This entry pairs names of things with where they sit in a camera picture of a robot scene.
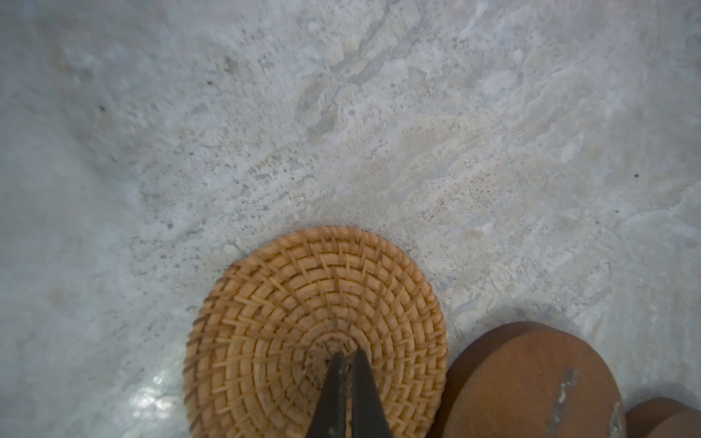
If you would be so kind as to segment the dark brown glossy coaster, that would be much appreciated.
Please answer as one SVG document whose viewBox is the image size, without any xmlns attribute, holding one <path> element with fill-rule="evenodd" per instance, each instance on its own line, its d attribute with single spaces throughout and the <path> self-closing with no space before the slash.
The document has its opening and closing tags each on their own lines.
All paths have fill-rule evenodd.
<svg viewBox="0 0 701 438">
<path fill-rule="evenodd" d="M 626 414 L 631 438 L 700 438 L 700 411 L 669 398 L 655 398 Z"/>
</svg>

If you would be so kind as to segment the brown cork round coaster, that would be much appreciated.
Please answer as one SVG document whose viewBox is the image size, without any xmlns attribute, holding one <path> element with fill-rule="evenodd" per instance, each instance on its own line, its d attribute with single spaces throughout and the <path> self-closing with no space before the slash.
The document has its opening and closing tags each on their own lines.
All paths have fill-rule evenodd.
<svg viewBox="0 0 701 438">
<path fill-rule="evenodd" d="M 470 344 L 447 372 L 431 437 L 624 437 L 622 397 L 586 341 L 535 322 Z"/>
</svg>

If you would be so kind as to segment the woven rattan coaster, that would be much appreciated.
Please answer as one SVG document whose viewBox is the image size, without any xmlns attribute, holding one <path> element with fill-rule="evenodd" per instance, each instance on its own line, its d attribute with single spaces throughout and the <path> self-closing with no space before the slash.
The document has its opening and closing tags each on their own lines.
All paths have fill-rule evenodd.
<svg viewBox="0 0 701 438">
<path fill-rule="evenodd" d="M 396 437 L 428 434 L 447 381 L 439 300 L 390 241 L 352 227 L 285 235 L 232 264 L 184 359 L 195 437 L 302 437 L 330 360 L 364 350 Z"/>
</svg>

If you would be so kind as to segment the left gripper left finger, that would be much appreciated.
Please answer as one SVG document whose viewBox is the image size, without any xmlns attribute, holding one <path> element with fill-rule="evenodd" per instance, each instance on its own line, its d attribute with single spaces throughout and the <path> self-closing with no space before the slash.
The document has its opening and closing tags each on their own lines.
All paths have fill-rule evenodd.
<svg viewBox="0 0 701 438">
<path fill-rule="evenodd" d="M 321 389 L 307 438 L 344 438 L 346 436 L 346 360 L 337 352 Z"/>
</svg>

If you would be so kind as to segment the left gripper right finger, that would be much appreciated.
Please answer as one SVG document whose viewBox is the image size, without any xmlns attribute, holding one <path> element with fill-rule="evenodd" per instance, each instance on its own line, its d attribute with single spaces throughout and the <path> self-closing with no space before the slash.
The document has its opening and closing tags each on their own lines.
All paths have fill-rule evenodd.
<svg viewBox="0 0 701 438">
<path fill-rule="evenodd" d="M 366 352 L 355 352 L 352 363 L 352 437 L 392 438 L 372 367 Z"/>
</svg>

